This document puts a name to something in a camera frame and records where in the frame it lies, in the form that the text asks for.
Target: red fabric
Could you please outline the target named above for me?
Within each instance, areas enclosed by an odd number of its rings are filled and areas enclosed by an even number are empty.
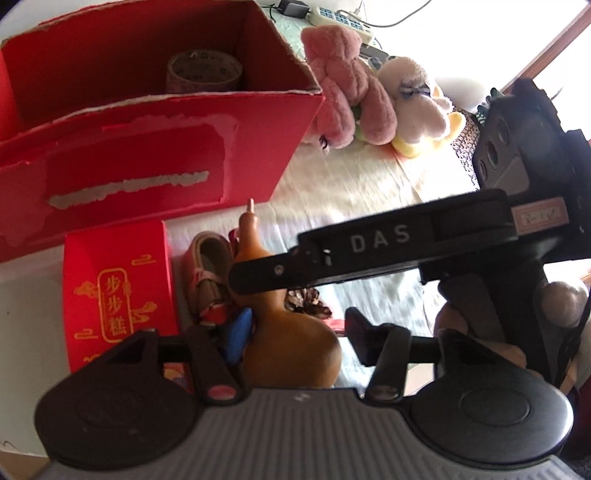
[[[574,425],[564,452],[571,458],[582,458],[591,454],[591,379],[579,390]]]
[[[345,321],[343,319],[326,319],[322,321],[338,336],[345,336]]]

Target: gray ridged plate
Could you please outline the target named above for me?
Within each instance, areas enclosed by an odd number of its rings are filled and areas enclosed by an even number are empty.
[[[158,460],[117,472],[52,463],[41,480],[567,480],[556,458],[484,471],[431,451],[391,408],[352,390],[255,390],[237,406],[210,408],[191,435]]]

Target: wooden object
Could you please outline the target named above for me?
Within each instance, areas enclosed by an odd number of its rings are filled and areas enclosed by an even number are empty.
[[[248,210],[239,221],[236,262],[271,255],[259,240],[251,205]],[[255,314],[255,331],[243,360],[249,383],[281,388],[330,388],[334,384],[342,353],[336,335],[324,322],[286,310],[285,290],[232,296]]]

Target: power adapter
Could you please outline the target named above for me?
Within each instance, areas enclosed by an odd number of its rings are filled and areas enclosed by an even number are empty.
[[[301,0],[281,0],[277,5],[277,11],[286,17],[305,18],[310,7]]]

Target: pink shoe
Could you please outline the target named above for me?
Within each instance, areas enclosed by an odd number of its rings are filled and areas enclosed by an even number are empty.
[[[226,287],[232,267],[228,241],[214,232],[193,238],[183,255],[183,280],[189,310],[201,324],[221,325],[232,315]]]

